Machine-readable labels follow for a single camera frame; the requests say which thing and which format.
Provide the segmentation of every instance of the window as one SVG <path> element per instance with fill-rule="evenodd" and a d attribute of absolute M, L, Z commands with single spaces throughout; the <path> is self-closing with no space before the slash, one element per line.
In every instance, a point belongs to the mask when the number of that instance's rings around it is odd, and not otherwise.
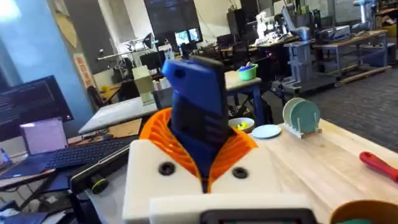
<path fill-rule="evenodd" d="M 193 0 L 145 0 L 155 34 L 199 28 Z"/>

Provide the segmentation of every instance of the laptop keyboard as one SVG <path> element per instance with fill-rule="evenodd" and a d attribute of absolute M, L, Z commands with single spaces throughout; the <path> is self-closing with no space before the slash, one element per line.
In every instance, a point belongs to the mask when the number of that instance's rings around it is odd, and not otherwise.
<path fill-rule="evenodd" d="M 127 146 L 137 138 L 137 136 L 130 136 L 59 150 L 51 156 L 45 169 L 56 169 L 97 162 L 120 148 Z"/>

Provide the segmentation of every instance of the red handle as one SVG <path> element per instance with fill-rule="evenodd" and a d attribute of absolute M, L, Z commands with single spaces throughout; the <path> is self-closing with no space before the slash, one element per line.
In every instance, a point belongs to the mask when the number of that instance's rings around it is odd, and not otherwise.
<path fill-rule="evenodd" d="M 374 154 L 370 152 L 362 152 L 359 155 L 359 158 L 363 163 L 382 172 L 383 174 L 387 174 L 393 181 L 398 182 L 398 169 L 392 168 L 389 164 Z"/>

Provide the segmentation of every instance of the laptop screen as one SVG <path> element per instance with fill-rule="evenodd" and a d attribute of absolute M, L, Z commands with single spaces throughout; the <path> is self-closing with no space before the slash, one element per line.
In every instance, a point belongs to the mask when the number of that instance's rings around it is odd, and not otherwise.
<path fill-rule="evenodd" d="M 64 149 L 68 141 L 62 118 L 52 118 L 20 125 L 26 149 L 30 155 Z"/>

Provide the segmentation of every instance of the black screen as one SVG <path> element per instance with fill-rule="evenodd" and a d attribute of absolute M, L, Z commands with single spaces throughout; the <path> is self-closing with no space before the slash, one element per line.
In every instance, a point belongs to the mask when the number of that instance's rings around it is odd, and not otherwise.
<path fill-rule="evenodd" d="M 54 76 L 0 92 L 0 141 L 20 136 L 20 124 L 55 117 L 73 120 Z"/>

